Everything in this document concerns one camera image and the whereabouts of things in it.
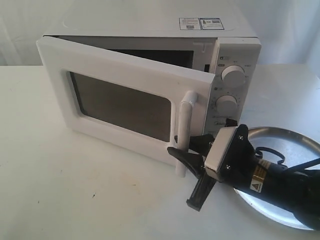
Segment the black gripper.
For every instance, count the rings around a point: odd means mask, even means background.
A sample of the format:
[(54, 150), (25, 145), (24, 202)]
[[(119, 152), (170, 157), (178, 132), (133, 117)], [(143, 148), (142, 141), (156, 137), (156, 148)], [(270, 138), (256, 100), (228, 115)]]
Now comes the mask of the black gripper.
[[(254, 155), (254, 149), (248, 140), (248, 133), (249, 129), (245, 124), (238, 126), (236, 120), (227, 119), (225, 126), (218, 131), (216, 137), (209, 133), (190, 137), (188, 149), (195, 153), (174, 147), (167, 148), (168, 153), (197, 178), (193, 192), (186, 201), (187, 205), (202, 206), (216, 183), (224, 183), (234, 188), (244, 181), (241, 169), (245, 168), (245, 164)], [(221, 168), (222, 181), (210, 177), (205, 170), (205, 160), (213, 145), (214, 149), (220, 147), (224, 153), (227, 152)]]

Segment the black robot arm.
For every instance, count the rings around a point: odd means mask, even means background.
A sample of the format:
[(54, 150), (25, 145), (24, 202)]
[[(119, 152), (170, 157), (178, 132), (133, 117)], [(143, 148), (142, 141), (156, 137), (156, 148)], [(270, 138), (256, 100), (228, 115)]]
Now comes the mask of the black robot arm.
[(296, 166), (284, 165), (285, 157), (267, 147), (254, 148), (245, 124), (228, 125), (216, 137), (192, 136), (191, 153), (168, 147), (196, 178), (197, 183), (186, 204), (200, 211), (215, 183), (223, 183), (250, 196), (291, 212), (298, 221), (320, 229), (320, 172), (313, 169), (320, 160)]

